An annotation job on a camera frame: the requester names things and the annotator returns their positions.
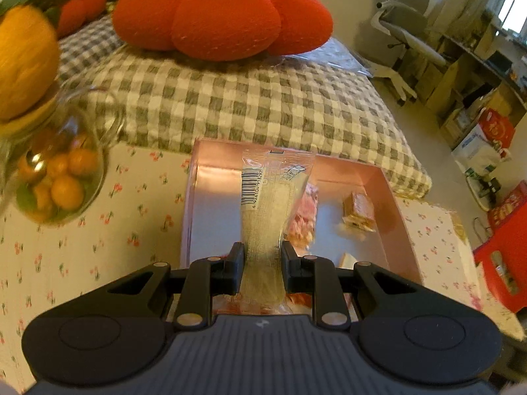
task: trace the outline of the floral tablecloth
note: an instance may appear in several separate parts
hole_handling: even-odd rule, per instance
[[[118,144],[97,199],[62,227],[35,225],[7,207],[0,216],[0,380],[19,392],[34,382],[20,339],[36,315],[151,262],[179,266],[189,158]],[[451,213],[398,201],[425,285],[481,308],[472,253]]]
[[[189,156],[119,144],[101,193],[79,219],[38,226],[14,205],[0,216],[0,379],[34,379],[20,338],[54,305],[155,261],[179,266]]]

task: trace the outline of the window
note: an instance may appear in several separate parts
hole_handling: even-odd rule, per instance
[[[505,0],[499,18],[503,21],[506,16],[507,19],[503,24],[503,28],[521,33],[523,25],[525,24],[525,19],[527,19],[527,0]]]

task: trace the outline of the tomato plush toy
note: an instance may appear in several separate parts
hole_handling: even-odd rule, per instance
[[[57,26],[59,38],[79,30],[85,22],[95,20],[106,9],[106,0],[65,0]]]
[[[136,47],[232,61],[314,50],[330,38],[333,19],[318,0],[119,0],[113,26]]]

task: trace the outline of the glass jar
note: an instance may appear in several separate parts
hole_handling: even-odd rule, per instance
[[[112,125],[101,137],[94,118],[74,102],[85,93],[105,93],[115,104]],[[63,224],[79,216],[102,187],[104,151],[124,122],[124,106],[107,89],[64,93],[52,86],[29,113],[0,125],[4,203],[16,200],[38,224]]]

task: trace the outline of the chair armrest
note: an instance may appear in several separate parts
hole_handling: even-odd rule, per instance
[[[410,12],[417,13],[421,16],[423,15],[420,11],[415,10],[415,8],[405,5],[405,3],[401,3],[400,1],[397,1],[397,0],[388,0],[388,1],[377,3],[377,8],[383,12],[388,9],[391,9],[392,7],[400,7],[402,9],[409,10]]]
[[[392,34],[390,33],[390,31],[383,27],[381,24],[380,24],[380,18],[389,10],[389,9],[392,9],[392,8],[401,8],[401,9],[404,9],[404,10],[407,10],[408,12],[410,13],[413,13],[414,15],[418,15],[420,16],[421,18],[423,19],[426,19],[425,16],[418,10],[416,10],[415,8],[413,7],[410,7],[408,5],[405,5],[405,3],[401,3],[400,1],[397,1],[397,0],[388,0],[388,1],[383,1],[383,2],[379,2],[377,3],[377,8],[379,9],[373,16],[372,20],[371,20],[371,25],[372,27],[374,27],[375,29],[381,31],[382,33],[386,34],[386,35],[389,35],[391,36]]]

